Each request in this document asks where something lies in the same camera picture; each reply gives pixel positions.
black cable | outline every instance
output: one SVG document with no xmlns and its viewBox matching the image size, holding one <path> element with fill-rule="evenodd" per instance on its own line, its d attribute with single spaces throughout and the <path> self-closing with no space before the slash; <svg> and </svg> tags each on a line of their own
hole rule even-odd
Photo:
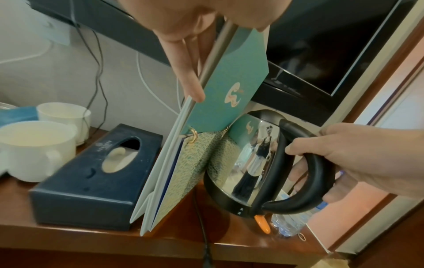
<svg viewBox="0 0 424 268">
<path fill-rule="evenodd" d="M 196 190 L 196 187 L 194 187 L 193 204 L 196 210 L 197 217 L 199 219 L 200 227 L 202 228 L 203 242 L 204 242 L 203 268 L 214 268 L 215 266 L 213 265 L 213 261 L 212 261 L 212 254 L 211 254 L 211 249 L 209 247 L 208 237 L 206 236 L 206 230 L 204 228 L 202 216 L 200 215 L 199 206 L 197 205 L 196 193 L 197 193 L 197 190 Z"/>
<path fill-rule="evenodd" d="M 94 36 L 96 37 L 96 41 L 97 41 L 97 46 L 98 46 L 98 50 L 99 50 L 99 52 L 100 52 L 100 62 L 98 61 L 98 59 L 97 59 L 97 57 L 94 55 L 94 53 L 93 53 L 93 51 L 91 50 L 91 48 L 90 48 L 90 46 L 87 44 L 87 42 L 86 42 L 86 40 L 85 40 L 85 38 L 84 38 L 84 36 L 83 36 L 83 34 L 81 33 L 81 31 L 80 31 L 80 27 L 79 27 L 79 25 L 76 23 L 76 20 L 75 20 L 75 6 L 74 6 L 74 1 L 73 0 L 70 0 L 70 9 L 71 9 L 71 20 L 72 20 L 72 23 L 73 23 L 73 25 L 74 25 L 74 27 L 75 27 L 75 29 L 76 29 L 76 31 L 77 31 L 77 33 L 78 33 L 78 35 L 81 37 L 81 39 L 83 40 L 83 43 L 84 43 L 84 45 L 85 45 L 85 47 L 87 48 L 87 50 L 88 50 L 88 52 L 91 54 L 91 56 L 94 58 L 94 60 L 96 61 L 96 63 L 97 63 L 97 66 L 98 66 L 98 68 L 97 68 L 97 73 L 96 73 L 96 77 L 95 77 L 95 91 L 94 91 L 94 94 L 93 94 L 93 96 L 91 97 L 91 99 L 90 99 L 90 101 L 89 101 L 89 103 L 88 103 L 88 105 L 86 106 L 86 109 L 85 109 L 85 111 L 84 111 L 84 113 L 83 113 L 83 121 L 84 121 L 84 123 L 86 124 L 86 126 L 87 126 L 87 128 L 88 129 L 90 129 L 89 128 L 89 125 L 88 125 L 88 123 L 87 123 L 87 120 L 85 119 L 85 115 L 87 114 L 87 111 L 90 109 L 90 107 L 91 107 L 91 105 L 92 105 L 92 103 L 93 103 L 93 101 L 95 100 L 95 98 L 96 98 L 96 96 L 97 96 L 97 93 L 98 93 L 98 87 L 100 86 L 100 91 L 102 92 L 102 95 L 103 95 L 103 98 L 105 99 L 105 102 L 106 102 L 106 105 L 105 105 L 105 110 L 104 110 L 104 114 L 103 114 L 103 122 L 96 128 L 96 130 L 91 134 L 91 136 L 88 138 L 88 140 L 89 139 L 91 139 L 92 137 L 93 137 L 93 135 L 101 128 L 101 126 L 105 123 L 105 121 L 106 121 L 106 115 L 107 115 L 107 107 L 108 107 L 108 105 L 109 105 L 109 102 L 107 101 L 107 98 L 106 98 L 106 95 L 105 95 L 105 92 L 104 92 L 104 90 L 103 90 L 103 85 L 102 85 L 102 83 L 101 83 L 101 81 L 100 81 L 100 76 L 103 74 L 103 67 L 104 67 L 104 59 L 103 59 L 103 52 L 102 52 L 102 47 L 100 46 L 100 41 L 99 41 L 99 39 L 98 39 L 98 36 L 97 36 L 97 34 L 94 32 L 94 31 L 92 31 L 93 33 L 94 33 Z"/>
</svg>

black kettle handle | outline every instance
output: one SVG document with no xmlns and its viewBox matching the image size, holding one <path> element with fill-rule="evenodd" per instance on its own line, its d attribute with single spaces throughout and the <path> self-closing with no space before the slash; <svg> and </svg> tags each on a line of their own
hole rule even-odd
<svg viewBox="0 0 424 268">
<path fill-rule="evenodd" d="M 285 147 L 295 138 L 309 138 L 315 135 L 301 126 L 281 119 L 280 135 L 274 160 L 259 193 L 252 203 L 252 214 L 296 214 L 308 211 L 322 202 L 322 197 L 334 185 L 334 164 L 323 156 L 305 154 L 308 163 L 308 178 L 303 187 L 293 196 L 280 201 L 275 200 L 283 187 L 295 157 L 284 152 Z"/>
</svg>

electric kettle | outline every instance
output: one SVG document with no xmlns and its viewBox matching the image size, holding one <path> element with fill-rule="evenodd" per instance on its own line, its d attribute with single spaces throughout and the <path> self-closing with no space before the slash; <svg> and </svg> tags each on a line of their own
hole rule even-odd
<svg viewBox="0 0 424 268">
<path fill-rule="evenodd" d="M 241 217 L 308 211 L 322 202 L 334 184 L 334 165 L 319 155 L 304 155 L 308 178 L 300 191 L 285 200 L 274 200 L 295 159 L 284 152 L 285 147 L 295 138 L 313 136 L 271 110 L 244 114 L 212 153 L 204 186 L 219 206 Z"/>
</svg>

white mug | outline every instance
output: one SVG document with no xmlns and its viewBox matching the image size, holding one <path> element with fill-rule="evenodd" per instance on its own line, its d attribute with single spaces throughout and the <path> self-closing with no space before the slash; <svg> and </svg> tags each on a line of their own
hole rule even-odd
<svg viewBox="0 0 424 268">
<path fill-rule="evenodd" d="M 0 128 L 0 159 L 19 180 L 43 181 L 75 154 L 75 132 L 67 125 L 25 121 Z"/>
<path fill-rule="evenodd" d="M 76 132 L 76 145 L 84 144 L 88 139 L 91 112 L 85 107 L 62 102 L 48 102 L 37 106 L 38 119 L 62 123 Z"/>
</svg>

black tv screen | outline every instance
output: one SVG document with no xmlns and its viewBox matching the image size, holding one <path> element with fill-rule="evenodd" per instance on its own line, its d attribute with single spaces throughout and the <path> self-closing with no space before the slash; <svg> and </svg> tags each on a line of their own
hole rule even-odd
<svg viewBox="0 0 424 268">
<path fill-rule="evenodd" d="M 268 60 L 333 94 L 397 2 L 294 0 L 271 25 Z M 369 63 L 362 64 L 365 70 Z M 278 86 L 278 79 L 270 73 L 267 80 Z"/>
</svg>

